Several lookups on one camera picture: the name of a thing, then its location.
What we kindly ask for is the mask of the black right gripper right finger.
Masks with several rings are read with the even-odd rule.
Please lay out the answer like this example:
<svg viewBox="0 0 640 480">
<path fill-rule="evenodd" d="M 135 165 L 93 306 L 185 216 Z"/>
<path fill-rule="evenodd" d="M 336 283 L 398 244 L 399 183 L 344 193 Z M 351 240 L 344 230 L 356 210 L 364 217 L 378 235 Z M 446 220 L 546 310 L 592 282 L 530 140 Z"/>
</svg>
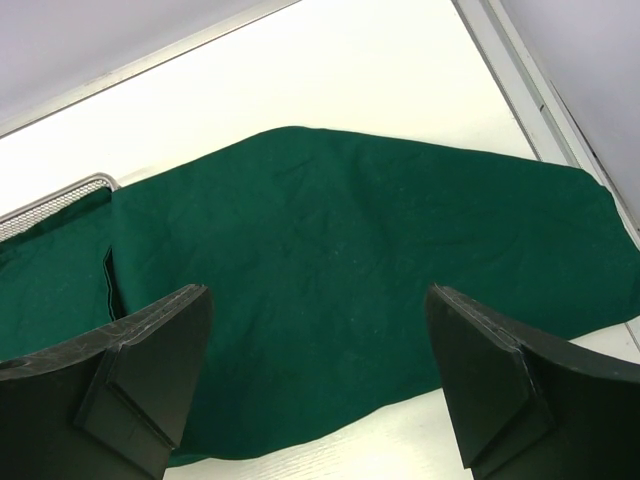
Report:
<svg viewBox="0 0 640 480">
<path fill-rule="evenodd" d="M 430 286 L 426 317 L 476 479 L 636 479 L 639 367 Z"/>
</svg>

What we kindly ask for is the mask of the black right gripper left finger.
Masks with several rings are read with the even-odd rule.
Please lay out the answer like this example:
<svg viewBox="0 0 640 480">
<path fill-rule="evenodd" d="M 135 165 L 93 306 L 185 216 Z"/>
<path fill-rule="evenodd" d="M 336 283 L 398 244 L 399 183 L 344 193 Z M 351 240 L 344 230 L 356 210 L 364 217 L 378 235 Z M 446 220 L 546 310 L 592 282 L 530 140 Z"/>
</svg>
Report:
<svg viewBox="0 0 640 480">
<path fill-rule="evenodd" d="M 187 285 L 1 364 L 4 479 L 160 479 L 179 447 L 213 319 Z"/>
</svg>

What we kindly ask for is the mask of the green surgical cloth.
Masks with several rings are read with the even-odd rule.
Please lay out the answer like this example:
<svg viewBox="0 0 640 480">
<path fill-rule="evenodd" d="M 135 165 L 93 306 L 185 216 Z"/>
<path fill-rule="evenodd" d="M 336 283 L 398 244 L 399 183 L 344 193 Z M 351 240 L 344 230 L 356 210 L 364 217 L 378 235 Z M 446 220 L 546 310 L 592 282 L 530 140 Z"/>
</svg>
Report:
<svg viewBox="0 0 640 480">
<path fill-rule="evenodd" d="M 212 332 L 171 462 L 245 460 L 438 388 L 433 283 L 574 339 L 638 315 L 639 252 L 582 170 L 279 128 L 4 242 L 1 355 L 206 285 Z"/>
</svg>

